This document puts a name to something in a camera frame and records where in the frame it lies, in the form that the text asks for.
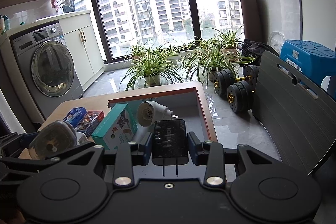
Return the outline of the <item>black power adapter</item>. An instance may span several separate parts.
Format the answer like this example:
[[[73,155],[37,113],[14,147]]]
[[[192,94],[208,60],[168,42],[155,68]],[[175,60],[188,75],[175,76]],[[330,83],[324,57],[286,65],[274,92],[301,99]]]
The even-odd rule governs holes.
[[[186,124],[183,119],[161,120],[154,123],[151,161],[162,167],[162,175],[166,176],[165,168],[189,163]]]

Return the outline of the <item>black dumbbell yellow bar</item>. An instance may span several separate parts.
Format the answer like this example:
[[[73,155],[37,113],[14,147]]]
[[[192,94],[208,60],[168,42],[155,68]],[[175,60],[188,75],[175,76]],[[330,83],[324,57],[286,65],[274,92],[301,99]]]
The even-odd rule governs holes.
[[[227,99],[233,112],[239,113],[252,108],[259,68],[257,65],[247,65],[244,76],[238,78],[235,78],[234,73],[229,69],[214,74],[215,92]]]

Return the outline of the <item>back left spider plant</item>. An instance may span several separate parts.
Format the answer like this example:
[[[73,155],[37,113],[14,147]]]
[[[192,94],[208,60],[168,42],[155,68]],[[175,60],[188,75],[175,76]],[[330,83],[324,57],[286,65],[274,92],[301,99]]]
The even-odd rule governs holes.
[[[131,45],[127,48],[127,54],[131,57],[132,60],[139,59],[146,53],[146,44],[143,42],[136,42],[134,45]]]

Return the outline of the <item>front left spider plant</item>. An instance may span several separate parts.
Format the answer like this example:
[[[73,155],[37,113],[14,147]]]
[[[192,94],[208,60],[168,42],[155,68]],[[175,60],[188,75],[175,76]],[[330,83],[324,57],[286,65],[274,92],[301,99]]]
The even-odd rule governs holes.
[[[149,47],[138,59],[131,62],[120,83],[128,80],[126,91],[134,90],[139,80],[144,80],[144,88],[159,86],[161,78],[168,83],[179,83],[183,79],[179,74],[178,64],[172,59],[178,56],[177,51]]]

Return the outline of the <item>black bag on floor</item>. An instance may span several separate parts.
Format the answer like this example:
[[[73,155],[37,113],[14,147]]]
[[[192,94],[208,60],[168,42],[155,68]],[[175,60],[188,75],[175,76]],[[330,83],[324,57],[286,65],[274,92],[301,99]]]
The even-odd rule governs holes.
[[[244,42],[241,45],[242,56],[253,57],[255,60],[252,62],[252,65],[260,65],[261,57],[263,52],[268,51],[279,57],[280,55],[268,44],[262,42],[254,42],[250,39],[244,39]]]

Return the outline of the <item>grey front-load washing machine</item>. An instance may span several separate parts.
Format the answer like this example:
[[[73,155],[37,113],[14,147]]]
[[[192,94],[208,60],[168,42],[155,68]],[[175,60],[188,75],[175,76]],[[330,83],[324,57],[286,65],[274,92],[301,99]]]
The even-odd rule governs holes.
[[[10,36],[20,73],[42,118],[84,91],[60,23],[56,20]]]

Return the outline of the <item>white plug-in diffuser device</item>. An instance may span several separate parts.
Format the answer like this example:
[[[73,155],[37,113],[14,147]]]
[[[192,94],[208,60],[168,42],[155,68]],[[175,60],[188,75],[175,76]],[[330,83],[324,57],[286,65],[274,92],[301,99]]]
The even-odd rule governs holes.
[[[132,141],[139,143],[144,135],[153,128],[156,121],[178,119],[167,106],[161,105],[155,101],[142,102],[137,109],[137,126],[138,129]]]

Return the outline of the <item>blue card box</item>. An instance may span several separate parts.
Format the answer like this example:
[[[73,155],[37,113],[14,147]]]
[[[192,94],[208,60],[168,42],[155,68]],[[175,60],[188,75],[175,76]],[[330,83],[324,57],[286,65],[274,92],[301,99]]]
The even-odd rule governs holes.
[[[79,122],[85,117],[87,110],[84,107],[72,108],[63,120],[73,127],[76,127]]]

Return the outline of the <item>back right spider plant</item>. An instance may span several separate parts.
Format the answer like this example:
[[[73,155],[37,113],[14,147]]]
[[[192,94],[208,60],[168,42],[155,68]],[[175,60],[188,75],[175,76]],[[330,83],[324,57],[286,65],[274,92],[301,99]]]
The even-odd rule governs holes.
[[[211,38],[211,42],[213,45],[219,46],[221,53],[237,54],[240,36],[244,34],[244,32],[241,31],[242,27],[243,26],[240,26],[237,30],[228,29],[224,31],[211,28],[215,31],[214,37]]]

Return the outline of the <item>red card box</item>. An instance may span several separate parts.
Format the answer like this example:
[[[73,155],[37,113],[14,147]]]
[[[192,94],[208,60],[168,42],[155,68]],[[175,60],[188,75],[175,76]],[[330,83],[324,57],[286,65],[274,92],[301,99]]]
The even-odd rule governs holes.
[[[90,137],[103,119],[103,111],[87,111],[85,116],[75,127],[75,130],[84,133],[86,137]]]

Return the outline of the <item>front right spider plant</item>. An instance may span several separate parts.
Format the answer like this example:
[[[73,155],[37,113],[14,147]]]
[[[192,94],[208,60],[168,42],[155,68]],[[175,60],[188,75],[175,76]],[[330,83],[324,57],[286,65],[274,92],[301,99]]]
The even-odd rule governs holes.
[[[238,52],[224,52],[224,45],[214,39],[195,40],[190,43],[188,52],[181,58],[181,69],[186,78],[207,83],[210,74],[229,69],[238,75],[240,65],[251,64],[254,57],[242,56]]]

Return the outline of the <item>blue plastic stool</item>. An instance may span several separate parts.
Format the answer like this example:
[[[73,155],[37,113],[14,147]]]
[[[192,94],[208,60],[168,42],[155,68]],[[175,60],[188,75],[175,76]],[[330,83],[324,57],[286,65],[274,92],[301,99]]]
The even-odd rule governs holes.
[[[330,76],[335,79],[335,51],[322,44],[304,40],[286,40],[280,59],[298,66],[298,70],[317,85]]]

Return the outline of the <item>spider plant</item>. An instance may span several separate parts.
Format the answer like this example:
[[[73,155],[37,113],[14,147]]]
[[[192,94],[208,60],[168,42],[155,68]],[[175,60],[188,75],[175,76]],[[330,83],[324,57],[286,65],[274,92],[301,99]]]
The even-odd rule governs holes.
[[[210,74],[229,69],[238,75],[240,65],[251,64],[254,57],[242,56],[238,52],[224,52],[224,45],[214,39],[195,40],[190,43],[188,52],[181,58],[181,69],[186,78],[207,83]]]
[[[132,60],[139,59],[146,53],[146,44],[143,42],[136,42],[134,45],[131,45],[127,48],[127,54],[131,57]]]
[[[240,36],[244,34],[244,32],[241,31],[242,27],[243,26],[240,26],[237,30],[228,29],[224,31],[211,28],[215,31],[214,37],[211,38],[211,42],[213,45],[219,46],[221,53],[237,54]]]
[[[161,78],[168,83],[179,83],[183,79],[179,74],[178,64],[172,59],[178,56],[177,51],[149,47],[138,59],[131,62],[120,83],[128,80],[126,91],[134,90],[139,80],[144,80],[144,88],[159,86]]]

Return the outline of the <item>teal bandage box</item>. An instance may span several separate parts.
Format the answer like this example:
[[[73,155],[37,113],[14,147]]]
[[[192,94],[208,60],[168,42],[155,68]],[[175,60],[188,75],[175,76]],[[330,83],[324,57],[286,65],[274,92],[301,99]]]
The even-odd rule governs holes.
[[[137,122],[127,103],[117,103],[96,127],[91,138],[105,149],[114,150],[128,143],[137,132]]]

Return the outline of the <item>white round fan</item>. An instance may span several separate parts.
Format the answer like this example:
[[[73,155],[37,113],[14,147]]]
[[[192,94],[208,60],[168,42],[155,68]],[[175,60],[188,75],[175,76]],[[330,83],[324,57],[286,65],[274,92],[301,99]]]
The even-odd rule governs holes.
[[[268,45],[271,46],[280,55],[285,41],[286,38],[281,32],[274,31],[268,38]]]

